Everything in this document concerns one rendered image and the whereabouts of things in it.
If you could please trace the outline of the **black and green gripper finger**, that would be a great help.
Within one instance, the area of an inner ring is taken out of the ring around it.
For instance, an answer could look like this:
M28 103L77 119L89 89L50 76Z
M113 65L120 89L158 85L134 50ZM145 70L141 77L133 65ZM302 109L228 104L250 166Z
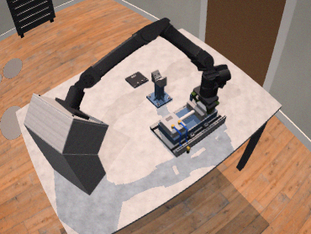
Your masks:
M191 92L191 95L192 95L192 97L194 98L194 100L195 100L195 102L197 103L198 102L198 100L197 100L197 98L196 98L196 93L195 92Z
M215 101L215 103L217 104L216 106L218 106L218 105L219 105L219 101ZM206 108L206 110L207 110L207 114L209 115L209 114L213 111L213 109L214 109L216 106L214 106L214 107L213 107L213 108L211 108L211 109Z

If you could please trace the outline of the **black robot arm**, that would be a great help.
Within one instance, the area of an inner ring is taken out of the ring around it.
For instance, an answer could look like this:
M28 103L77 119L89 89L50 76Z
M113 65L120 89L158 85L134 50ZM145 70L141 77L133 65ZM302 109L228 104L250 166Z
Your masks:
M84 71L80 76L80 80L74 86L70 86L64 101L60 98L55 98L55 101L71 114L89 120L89 116L81 112L79 108L85 94L83 92L84 88L92 88L101 80L101 77L117 66L122 60L137 51L140 47L148 45L158 36L172 43L198 67L199 72L203 72L201 79L202 86L204 88L214 87L211 98L216 96L218 89L223 88L226 82L231 79L228 66L226 64L214 66L213 57L175 29L169 23L170 21L168 18L157 20L132 34L126 41Z

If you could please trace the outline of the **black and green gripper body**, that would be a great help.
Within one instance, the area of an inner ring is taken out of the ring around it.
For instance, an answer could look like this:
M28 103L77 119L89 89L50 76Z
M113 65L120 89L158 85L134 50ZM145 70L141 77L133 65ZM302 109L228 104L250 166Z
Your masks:
M203 86L201 84L201 85L199 85L193 89L193 92L195 92L198 95L198 100L203 105L205 105L206 108L208 108L208 109L211 109L214 106L216 106L217 104L215 103L215 101L219 100L219 96L217 96L217 95L214 96L213 98L211 98L213 88L203 88Z

